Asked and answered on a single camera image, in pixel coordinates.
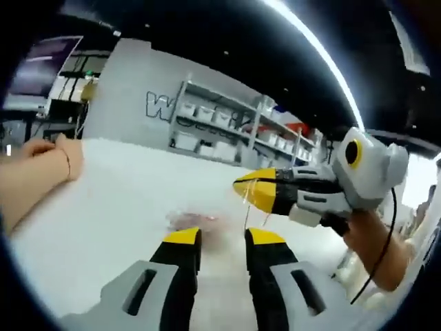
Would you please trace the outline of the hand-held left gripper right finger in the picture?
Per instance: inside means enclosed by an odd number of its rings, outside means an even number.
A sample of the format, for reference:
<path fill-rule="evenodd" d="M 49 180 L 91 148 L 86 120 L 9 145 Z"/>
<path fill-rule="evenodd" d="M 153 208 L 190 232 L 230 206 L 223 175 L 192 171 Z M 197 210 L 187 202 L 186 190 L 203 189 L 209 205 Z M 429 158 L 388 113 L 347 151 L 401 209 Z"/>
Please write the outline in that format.
<path fill-rule="evenodd" d="M 259 330 L 380 330 L 381 316 L 350 304 L 345 289 L 285 240 L 259 228 L 245 231 L 249 291 Z"/>

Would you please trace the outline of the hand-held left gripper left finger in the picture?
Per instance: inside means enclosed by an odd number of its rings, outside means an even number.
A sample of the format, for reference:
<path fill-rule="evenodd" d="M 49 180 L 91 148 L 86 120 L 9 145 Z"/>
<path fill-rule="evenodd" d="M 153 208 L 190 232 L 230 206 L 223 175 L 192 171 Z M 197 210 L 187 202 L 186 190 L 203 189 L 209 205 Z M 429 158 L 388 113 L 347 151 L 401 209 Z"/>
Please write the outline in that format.
<path fill-rule="evenodd" d="M 61 318 L 63 330 L 188 330 L 198 290 L 201 230 L 167 235 L 148 261 L 137 261 L 101 289 L 87 312 Z"/>

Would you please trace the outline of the person's right hand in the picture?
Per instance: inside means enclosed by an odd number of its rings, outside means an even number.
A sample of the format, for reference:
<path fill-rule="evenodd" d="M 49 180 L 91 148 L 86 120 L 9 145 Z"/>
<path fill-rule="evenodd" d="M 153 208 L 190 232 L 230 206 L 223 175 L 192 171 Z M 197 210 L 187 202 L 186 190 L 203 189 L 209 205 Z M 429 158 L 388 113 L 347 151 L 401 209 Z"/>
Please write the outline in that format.
<path fill-rule="evenodd" d="M 348 220 L 349 231 L 343 235 L 347 247 L 362 261 L 373 263 L 380 256 L 388 230 L 374 211 L 356 210 Z"/>

